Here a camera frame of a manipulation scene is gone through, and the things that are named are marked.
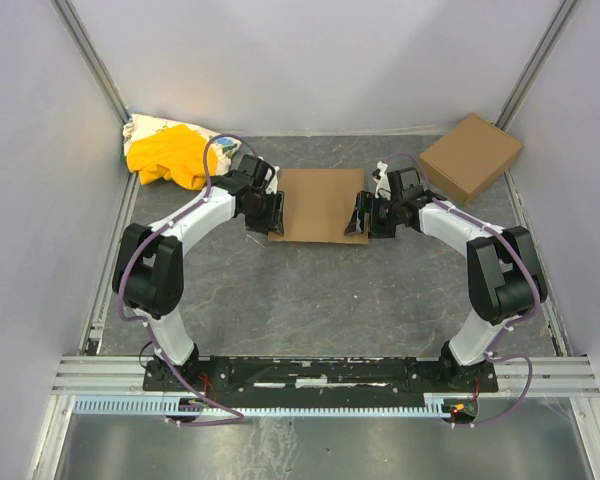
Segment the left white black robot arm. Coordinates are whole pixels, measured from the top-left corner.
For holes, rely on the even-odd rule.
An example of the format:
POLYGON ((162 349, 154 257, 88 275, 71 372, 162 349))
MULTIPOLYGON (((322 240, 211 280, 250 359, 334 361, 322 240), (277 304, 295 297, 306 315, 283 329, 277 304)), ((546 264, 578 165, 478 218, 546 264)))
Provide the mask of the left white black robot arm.
POLYGON ((132 223, 122 235, 112 279, 125 321, 139 321, 156 341, 159 357, 185 364, 196 346, 179 310, 184 292, 184 257, 213 229, 240 215, 245 228, 282 234, 284 193, 278 171, 244 155, 235 170, 210 178, 190 202, 150 225, 132 223))

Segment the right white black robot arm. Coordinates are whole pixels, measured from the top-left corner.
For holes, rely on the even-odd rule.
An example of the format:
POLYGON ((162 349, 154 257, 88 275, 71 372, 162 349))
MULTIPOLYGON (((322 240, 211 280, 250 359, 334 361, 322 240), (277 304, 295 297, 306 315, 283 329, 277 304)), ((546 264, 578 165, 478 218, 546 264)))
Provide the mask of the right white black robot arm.
POLYGON ((393 238, 400 226, 435 238, 467 265, 471 311, 435 361, 411 360, 413 380, 444 389, 467 390, 483 381, 502 337, 537 313, 547 297, 546 280, 530 232, 483 222, 425 186, 413 168, 377 164, 376 188, 361 191, 345 235, 393 238))

